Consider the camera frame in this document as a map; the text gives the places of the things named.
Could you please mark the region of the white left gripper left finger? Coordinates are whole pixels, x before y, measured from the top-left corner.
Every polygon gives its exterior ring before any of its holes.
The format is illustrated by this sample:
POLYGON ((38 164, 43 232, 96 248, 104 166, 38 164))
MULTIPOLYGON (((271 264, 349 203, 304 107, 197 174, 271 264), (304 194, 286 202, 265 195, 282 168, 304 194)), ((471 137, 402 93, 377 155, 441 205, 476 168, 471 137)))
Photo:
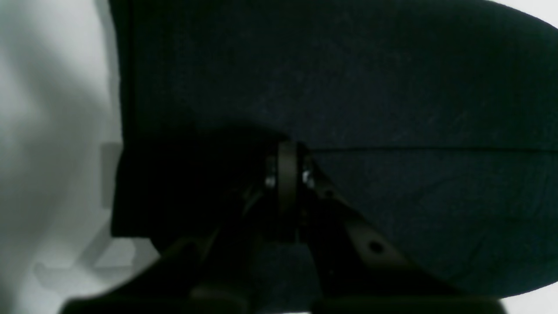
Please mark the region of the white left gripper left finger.
POLYGON ((64 314, 262 314, 255 271, 267 242, 297 233, 297 145, 194 160, 165 197, 151 241, 160 257, 136 277, 64 314))

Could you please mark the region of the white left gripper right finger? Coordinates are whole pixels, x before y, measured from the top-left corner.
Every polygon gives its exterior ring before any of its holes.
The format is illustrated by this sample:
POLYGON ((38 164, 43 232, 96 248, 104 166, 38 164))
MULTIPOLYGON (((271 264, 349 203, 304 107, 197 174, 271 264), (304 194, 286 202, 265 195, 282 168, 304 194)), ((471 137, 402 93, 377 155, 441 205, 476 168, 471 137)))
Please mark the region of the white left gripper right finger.
POLYGON ((308 152, 299 153, 299 204, 323 299, 313 314, 504 314, 429 274, 355 211, 308 152))

